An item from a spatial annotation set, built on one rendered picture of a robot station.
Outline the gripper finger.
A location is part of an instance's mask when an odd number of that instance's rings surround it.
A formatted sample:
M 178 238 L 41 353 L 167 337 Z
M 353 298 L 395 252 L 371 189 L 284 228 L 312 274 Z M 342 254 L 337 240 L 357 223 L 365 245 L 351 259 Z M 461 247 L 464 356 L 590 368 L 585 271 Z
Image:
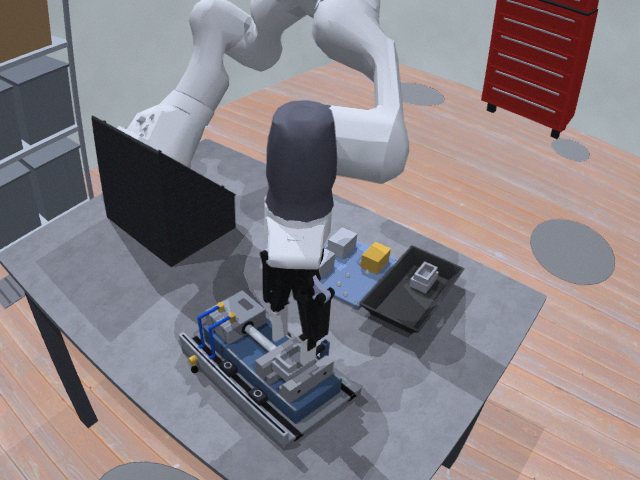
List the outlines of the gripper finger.
M 316 275 L 313 276 L 313 280 L 314 289 L 301 293 L 297 276 L 289 277 L 293 298 L 298 304 L 302 327 L 299 338 L 302 340 L 300 363 L 303 366 L 316 358 L 317 341 L 328 335 L 331 300 L 335 294 L 334 289 L 332 287 L 326 289 Z
M 260 257 L 263 270 L 263 300 L 271 304 L 272 340 L 276 342 L 288 335 L 288 306 L 286 305 L 290 303 L 291 288 L 283 283 L 286 271 L 268 265 L 268 248 L 260 252 Z

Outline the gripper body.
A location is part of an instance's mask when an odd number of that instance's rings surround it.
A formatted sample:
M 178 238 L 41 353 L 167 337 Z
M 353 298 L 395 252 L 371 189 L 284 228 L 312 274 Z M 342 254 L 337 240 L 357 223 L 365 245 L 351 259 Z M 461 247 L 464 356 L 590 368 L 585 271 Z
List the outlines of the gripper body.
M 313 286 L 314 286 L 314 280 L 313 280 L 313 276 L 317 276 L 317 279 L 320 281 L 321 277 L 319 274 L 319 269 L 317 270 L 311 270 L 311 269 L 283 269 L 280 268 L 284 271 L 286 271 L 286 275 L 285 275 L 285 279 L 284 279 L 284 284 L 287 285 L 288 287 L 291 288 L 290 284 L 289 284 L 289 277 L 296 275 L 298 280 L 299 280 L 299 286 L 300 286 L 300 292 L 301 293 L 305 293 L 306 291 L 310 290 Z M 287 272 L 287 271 L 293 271 L 292 272 Z M 305 272 L 305 273 L 302 273 Z M 291 288 L 292 289 L 292 288 Z

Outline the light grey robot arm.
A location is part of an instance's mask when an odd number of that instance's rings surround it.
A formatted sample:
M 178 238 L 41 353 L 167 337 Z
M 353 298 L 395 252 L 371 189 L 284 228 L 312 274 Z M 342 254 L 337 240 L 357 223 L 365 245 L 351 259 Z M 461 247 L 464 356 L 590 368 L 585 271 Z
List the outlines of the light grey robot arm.
M 201 0 L 189 18 L 192 57 L 176 89 L 159 105 L 137 113 L 126 126 L 130 132 L 117 128 L 189 167 L 229 87 L 224 53 L 265 71 L 280 59 L 283 31 L 307 12 L 316 45 L 374 82 L 375 108 L 299 100 L 273 114 L 264 228 L 268 265 L 275 268 L 320 268 L 336 176 L 383 184 L 403 173 L 409 155 L 398 56 L 395 42 L 379 25 L 380 0 L 316 3 L 251 0 L 250 16 L 226 0 Z

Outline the yellow block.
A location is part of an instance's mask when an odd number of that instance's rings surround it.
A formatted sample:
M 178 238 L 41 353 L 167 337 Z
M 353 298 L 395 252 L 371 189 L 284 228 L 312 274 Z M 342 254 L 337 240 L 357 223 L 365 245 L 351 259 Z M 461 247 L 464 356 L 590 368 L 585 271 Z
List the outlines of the yellow block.
M 388 262 L 391 249 L 375 242 L 363 255 L 361 268 L 377 274 Z

